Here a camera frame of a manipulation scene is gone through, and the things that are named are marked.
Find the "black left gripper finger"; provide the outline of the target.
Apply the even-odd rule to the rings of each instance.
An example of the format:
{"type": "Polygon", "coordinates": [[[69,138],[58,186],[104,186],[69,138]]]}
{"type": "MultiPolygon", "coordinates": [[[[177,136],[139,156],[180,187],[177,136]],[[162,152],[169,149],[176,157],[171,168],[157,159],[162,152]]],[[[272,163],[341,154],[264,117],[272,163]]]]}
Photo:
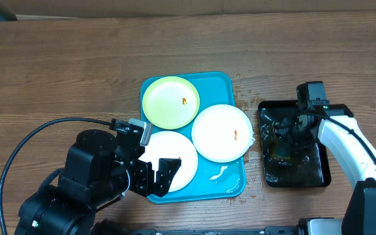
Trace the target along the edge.
{"type": "Polygon", "coordinates": [[[165,196],[172,184],[172,180],[181,166],[181,159],[159,159],[158,171],[156,171],[156,181],[153,194],[158,197],[165,196]]]}
{"type": "Polygon", "coordinates": [[[137,160],[132,171],[132,191],[144,197],[149,196],[153,188],[152,164],[137,160]]]}

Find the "white plate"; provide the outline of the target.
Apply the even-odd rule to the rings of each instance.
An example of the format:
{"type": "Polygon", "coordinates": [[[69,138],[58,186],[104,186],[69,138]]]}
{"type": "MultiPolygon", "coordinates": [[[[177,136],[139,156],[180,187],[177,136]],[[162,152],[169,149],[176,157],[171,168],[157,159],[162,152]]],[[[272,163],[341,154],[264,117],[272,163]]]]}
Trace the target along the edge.
{"type": "Polygon", "coordinates": [[[242,157],[255,141],[249,118],[228,104],[216,104],[201,111],[193,123],[191,136],[199,154],[216,163],[242,157]]]}
{"type": "Polygon", "coordinates": [[[145,153],[139,158],[151,162],[152,169],[158,171],[159,159],[180,159],[181,166],[170,185],[169,192],[187,186],[194,178],[198,168],[198,154],[192,142],[184,135],[174,131],[161,131],[152,134],[145,153]]]}

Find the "yellow-green sponge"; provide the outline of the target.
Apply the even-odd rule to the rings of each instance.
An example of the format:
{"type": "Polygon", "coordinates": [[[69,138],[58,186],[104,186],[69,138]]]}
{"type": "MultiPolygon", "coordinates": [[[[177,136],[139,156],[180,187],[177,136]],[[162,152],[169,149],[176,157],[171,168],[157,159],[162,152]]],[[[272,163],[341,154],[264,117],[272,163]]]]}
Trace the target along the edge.
{"type": "Polygon", "coordinates": [[[281,161],[290,160],[290,144],[282,139],[272,142],[270,157],[281,161]]]}

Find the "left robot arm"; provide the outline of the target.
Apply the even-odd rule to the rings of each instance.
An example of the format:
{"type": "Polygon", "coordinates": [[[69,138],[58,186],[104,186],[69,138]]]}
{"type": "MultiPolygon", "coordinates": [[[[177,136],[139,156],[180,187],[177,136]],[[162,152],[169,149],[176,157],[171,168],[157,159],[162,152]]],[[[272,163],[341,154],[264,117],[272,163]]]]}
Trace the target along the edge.
{"type": "Polygon", "coordinates": [[[96,213],[132,191],[165,196],[180,159],[159,159],[154,170],[140,160],[139,130],[82,131],[70,147],[64,168],[49,175],[20,207],[16,234],[89,234],[96,213]]]}

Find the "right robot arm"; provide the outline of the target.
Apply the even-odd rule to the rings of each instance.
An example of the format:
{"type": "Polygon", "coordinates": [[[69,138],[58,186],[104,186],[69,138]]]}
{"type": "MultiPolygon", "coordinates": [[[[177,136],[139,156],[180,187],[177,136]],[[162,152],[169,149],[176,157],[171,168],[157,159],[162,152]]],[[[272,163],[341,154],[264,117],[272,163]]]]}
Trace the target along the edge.
{"type": "Polygon", "coordinates": [[[376,234],[376,149],[344,104],[299,105],[293,118],[273,124],[274,134],[291,148],[318,143],[328,149],[349,180],[353,193],[341,219],[301,219],[302,234],[376,234]]]}

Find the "black water tray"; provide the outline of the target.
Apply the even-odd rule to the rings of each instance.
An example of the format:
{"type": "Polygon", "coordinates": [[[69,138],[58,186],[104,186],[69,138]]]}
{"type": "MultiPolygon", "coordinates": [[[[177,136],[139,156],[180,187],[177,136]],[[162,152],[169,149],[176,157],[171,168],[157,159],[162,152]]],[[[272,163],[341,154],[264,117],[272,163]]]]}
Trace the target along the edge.
{"type": "Polygon", "coordinates": [[[270,187],[327,187],[331,183],[326,148],[317,144],[307,150],[291,150],[290,160],[270,157],[272,143],[272,114],[274,112],[299,115],[296,101],[262,101],[257,115],[265,182],[270,187]]]}

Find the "teal plastic tray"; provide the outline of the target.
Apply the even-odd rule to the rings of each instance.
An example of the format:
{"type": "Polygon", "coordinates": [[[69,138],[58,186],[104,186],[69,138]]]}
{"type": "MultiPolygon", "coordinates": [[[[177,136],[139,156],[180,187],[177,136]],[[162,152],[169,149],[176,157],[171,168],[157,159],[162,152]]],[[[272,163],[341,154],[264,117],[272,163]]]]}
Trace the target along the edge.
{"type": "MultiPolygon", "coordinates": [[[[196,87],[200,97],[200,111],[216,104],[235,105],[232,82],[225,73],[198,72],[181,74],[180,77],[196,87]]],[[[163,197],[149,195],[148,199],[157,204],[164,204],[230,198],[238,196],[245,186],[243,157],[228,163],[216,163],[198,154],[198,168],[189,184],[163,197]]]]}

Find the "yellow-green plastic plate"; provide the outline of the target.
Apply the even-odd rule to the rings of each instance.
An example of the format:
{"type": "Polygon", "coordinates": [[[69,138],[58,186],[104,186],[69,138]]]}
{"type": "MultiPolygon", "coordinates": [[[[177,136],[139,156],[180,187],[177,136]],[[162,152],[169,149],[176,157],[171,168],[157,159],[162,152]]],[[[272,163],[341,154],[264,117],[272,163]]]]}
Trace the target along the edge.
{"type": "Polygon", "coordinates": [[[179,76],[165,76],[150,84],[142,97],[148,121],[162,129],[179,129],[194,120],[200,108],[196,87],[179,76]]]}

